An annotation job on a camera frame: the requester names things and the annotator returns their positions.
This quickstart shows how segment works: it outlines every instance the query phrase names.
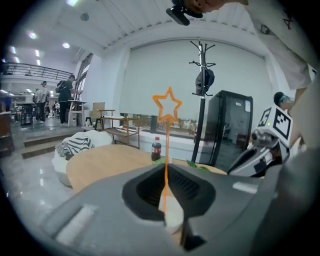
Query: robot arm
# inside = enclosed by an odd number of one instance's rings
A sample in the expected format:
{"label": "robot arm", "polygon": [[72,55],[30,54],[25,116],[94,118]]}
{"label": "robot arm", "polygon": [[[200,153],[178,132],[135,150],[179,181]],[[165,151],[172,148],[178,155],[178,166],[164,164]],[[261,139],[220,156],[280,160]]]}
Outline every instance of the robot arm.
{"label": "robot arm", "polygon": [[260,177],[269,167],[286,162],[290,156],[292,126],[292,118],[280,107],[273,104],[266,109],[252,133],[252,146],[234,161],[228,174]]}

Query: man in white shirt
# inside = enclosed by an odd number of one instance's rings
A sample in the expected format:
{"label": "man in white shirt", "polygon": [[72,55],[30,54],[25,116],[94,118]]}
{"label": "man in white shirt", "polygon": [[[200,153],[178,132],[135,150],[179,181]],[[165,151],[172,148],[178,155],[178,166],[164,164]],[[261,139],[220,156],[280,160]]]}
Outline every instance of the man in white shirt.
{"label": "man in white shirt", "polygon": [[[298,101],[311,84],[309,67],[319,68],[318,55],[306,33],[292,15],[277,0],[180,0],[185,9],[194,14],[209,13],[228,3],[242,4],[249,13],[257,36],[270,50],[280,65],[288,86],[296,90],[294,102]],[[300,137],[293,127],[290,146]]]}
{"label": "man in white shirt", "polygon": [[40,124],[44,124],[46,121],[46,112],[45,112],[45,106],[47,98],[49,97],[49,91],[47,89],[47,81],[43,81],[41,83],[42,88],[36,91],[35,93],[35,99],[36,99],[36,105],[39,109],[39,119]]}

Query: balcony railing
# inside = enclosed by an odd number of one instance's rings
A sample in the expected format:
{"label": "balcony railing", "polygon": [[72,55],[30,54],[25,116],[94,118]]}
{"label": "balcony railing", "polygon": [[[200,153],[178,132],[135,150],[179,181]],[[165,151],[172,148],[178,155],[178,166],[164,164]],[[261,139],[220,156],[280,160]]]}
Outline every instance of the balcony railing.
{"label": "balcony railing", "polygon": [[59,81],[68,80],[69,76],[72,75],[70,72],[54,68],[13,62],[2,63],[1,74],[40,77],[44,79],[56,79]]}

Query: black pole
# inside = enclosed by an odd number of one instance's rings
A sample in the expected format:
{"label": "black pole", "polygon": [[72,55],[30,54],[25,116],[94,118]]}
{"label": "black pole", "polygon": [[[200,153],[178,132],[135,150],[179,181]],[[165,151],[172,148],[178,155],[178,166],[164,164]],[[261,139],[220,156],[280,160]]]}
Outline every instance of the black pole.
{"label": "black pole", "polygon": [[200,100],[200,110],[199,110],[199,119],[198,119],[198,127],[196,130],[196,137],[194,142],[194,148],[192,153],[192,162],[196,162],[198,149],[199,149],[199,143],[201,139],[201,133],[202,133],[202,127],[204,123],[204,117],[205,117],[205,106],[206,106],[206,98],[205,98],[205,81],[206,81],[206,56],[205,52],[207,50],[207,44],[205,44],[205,49],[201,42],[199,41],[199,48],[201,47],[201,73],[202,73],[202,79],[201,79],[201,100]]}

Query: black refrigerator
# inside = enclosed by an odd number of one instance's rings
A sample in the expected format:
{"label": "black refrigerator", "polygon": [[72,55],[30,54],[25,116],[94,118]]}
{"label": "black refrigerator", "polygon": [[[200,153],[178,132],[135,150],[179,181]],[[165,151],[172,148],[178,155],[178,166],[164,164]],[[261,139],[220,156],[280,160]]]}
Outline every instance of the black refrigerator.
{"label": "black refrigerator", "polygon": [[227,171],[247,149],[251,134],[253,98],[222,90],[208,103],[199,163]]}

